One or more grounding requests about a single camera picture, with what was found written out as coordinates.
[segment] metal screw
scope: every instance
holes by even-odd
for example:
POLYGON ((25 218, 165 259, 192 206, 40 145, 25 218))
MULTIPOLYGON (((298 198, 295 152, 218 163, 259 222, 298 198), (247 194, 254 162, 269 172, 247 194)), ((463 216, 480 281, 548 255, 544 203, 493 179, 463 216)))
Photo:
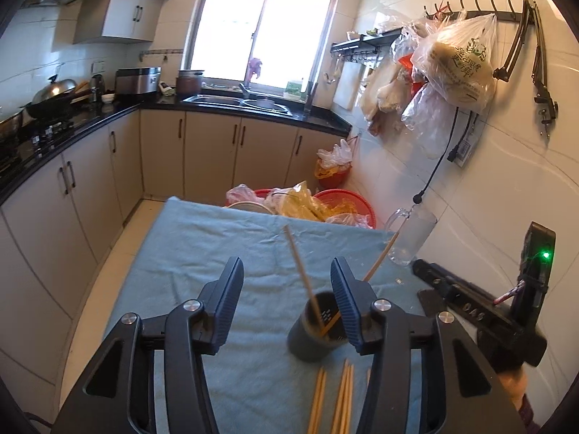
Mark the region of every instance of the metal screw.
POLYGON ((121 323, 123 324, 133 324, 135 321, 137 321, 137 315, 134 313, 125 313, 121 316, 121 323))
POLYGON ((455 316, 450 312, 440 312, 438 314, 438 319, 442 321, 442 323, 452 323, 455 320, 455 316))
POLYGON ((385 298, 379 298, 374 302, 374 308, 379 312, 387 312, 392 308, 392 304, 385 298))
POLYGON ((188 312, 194 312, 201 308, 201 302, 199 300, 188 300, 183 304, 183 308, 188 312))

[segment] glass mug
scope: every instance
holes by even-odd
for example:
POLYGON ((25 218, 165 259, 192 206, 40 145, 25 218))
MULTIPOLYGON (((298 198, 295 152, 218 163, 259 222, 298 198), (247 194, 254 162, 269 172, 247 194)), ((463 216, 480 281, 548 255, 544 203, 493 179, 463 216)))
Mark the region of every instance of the glass mug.
POLYGON ((392 225, 397 218, 405 220, 400 227, 400 234, 388 252, 388 258, 400 266, 406 266, 418 253, 430 232, 436 225, 436 217, 423 204, 416 204, 410 210, 398 209, 384 225, 384 231, 393 231, 392 225))

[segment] black cup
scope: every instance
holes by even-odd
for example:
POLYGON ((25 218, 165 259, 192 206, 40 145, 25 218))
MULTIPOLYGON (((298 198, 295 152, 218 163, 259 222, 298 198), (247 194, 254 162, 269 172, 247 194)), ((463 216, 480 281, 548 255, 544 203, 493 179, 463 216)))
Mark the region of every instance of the black cup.
MULTIPOLYGON (((320 292, 316 294, 322 320, 324 324, 338 313, 338 304, 334 292, 320 292)), ((312 308, 311 300, 306 303, 306 308, 293 324, 288 333, 288 349, 304 362, 319 362, 334 349, 348 342, 344 324, 340 318, 329 332, 321 337, 320 324, 312 308)))

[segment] power cord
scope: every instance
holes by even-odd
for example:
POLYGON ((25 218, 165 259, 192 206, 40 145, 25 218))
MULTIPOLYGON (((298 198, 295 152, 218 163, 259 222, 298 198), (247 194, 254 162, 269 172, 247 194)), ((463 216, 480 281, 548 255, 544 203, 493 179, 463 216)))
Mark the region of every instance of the power cord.
MULTIPOLYGON (((456 159, 457 155, 458 155, 458 148, 460 147, 460 144, 462 143, 462 141, 464 140, 464 138, 467 136, 467 132, 468 132, 468 128, 470 127, 470 121, 473 119, 473 115, 474 112, 470 111, 470 114, 468 114, 468 123, 467 123, 467 127, 464 129, 464 132, 462 133, 462 137, 460 138, 460 140, 458 141, 458 143, 455 145, 455 147, 449 152, 448 156, 447 156, 447 160, 450 161, 451 163, 456 159)), ((475 116, 474 118, 474 122, 473 122, 473 126, 474 124, 477 122, 478 119, 478 114, 475 116)))
POLYGON ((458 117, 458 107, 456 108, 455 111, 455 119, 452 121, 452 128, 451 128, 451 134, 448 136, 448 143, 447 143, 447 148, 444 149, 444 153, 442 154, 442 156, 440 157, 440 159, 438 160, 438 163, 436 163, 436 166, 434 167, 434 169, 432 170, 432 174, 430 175, 430 178, 428 178, 428 182, 426 183, 426 186, 424 187, 424 189, 422 189, 422 191, 420 191, 418 194, 416 194, 413 198, 412 201, 415 204, 420 204, 422 202, 422 196, 424 196, 426 190, 428 189, 428 187, 430 186, 430 181, 432 181, 432 178, 434 177, 434 174, 436 173, 436 170, 438 169, 438 167, 440 166, 440 163, 442 163, 442 160, 444 159, 444 155, 447 153, 448 147, 451 146, 451 140, 452 140, 452 134, 455 132, 455 126, 456 126, 456 118, 458 117))

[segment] window frame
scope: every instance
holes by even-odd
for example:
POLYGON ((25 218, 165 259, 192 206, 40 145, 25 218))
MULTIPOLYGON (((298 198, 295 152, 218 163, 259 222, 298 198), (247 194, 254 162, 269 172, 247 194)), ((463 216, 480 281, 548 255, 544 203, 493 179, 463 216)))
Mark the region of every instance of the window frame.
MULTIPOLYGON (((184 57, 184 60, 186 62, 186 65, 185 65, 186 67, 190 67, 191 63, 193 62, 193 51, 195 50, 195 43, 197 40, 198 31, 199 31, 199 24, 201 23, 201 18, 203 16, 203 10, 205 8, 206 1, 207 0, 200 0, 198 8, 196 8, 196 11, 195 11, 195 18, 193 20, 193 26, 192 26, 190 35, 188 37, 187 49, 186 49, 185 57, 184 57)), ((319 77, 319 74, 320 74, 320 69, 321 69, 320 65, 321 65, 321 60, 322 60, 323 55, 324 55, 325 41, 326 41, 328 34, 329 34, 330 24, 332 21, 332 15, 334 13, 334 8, 336 6, 336 3, 337 3, 337 0, 330 0, 330 2, 328 4, 328 11, 326 13, 326 18, 325 18, 324 25, 322 27, 322 31, 320 34, 320 40, 318 41, 318 50, 316 52, 316 56, 315 56, 314 61, 312 63, 312 69, 310 71, 310 75, 308 78, 308 81, 311 83, 315 83, 319 77)), ((263 12, 265 10, 266 5, 267 5, 267 0, 264 0, 262 8, 261 8, 261 13, 259 15, 258 24, 256 27, 256 32, 255 32, 256 34, 259 34, 259 29, 260 29, 261 22, 263 19, 263 12)), ((251 52, 250 52, 249 58, 247 60, 248 62, 249 62, 251 56, 253 56, 253 50, 255 47, 256 40, 257 40, 257 36, 253 38, 253 41, 251 44, 251 52)), ((233 88, 235 86, 238 86, 239 82, 241 82, 242 80, 208 78, 207 81, 210 83, 218 84, 220 86, 227 86, 228 88, 233 88)), ((250 83, 248 83, 248 85, 250 85, 252 88, 254 88, 255 91, 259 91, 259 92, 263 92, 263 93, 267 93, 267 94, 273 94, 273 95, 281 96, 284 92, 284 88, 277 88, 276 86, 269 86, 269 85, 261 85, 261 84, 256 83, 256 82, 250 82, 250 83)))

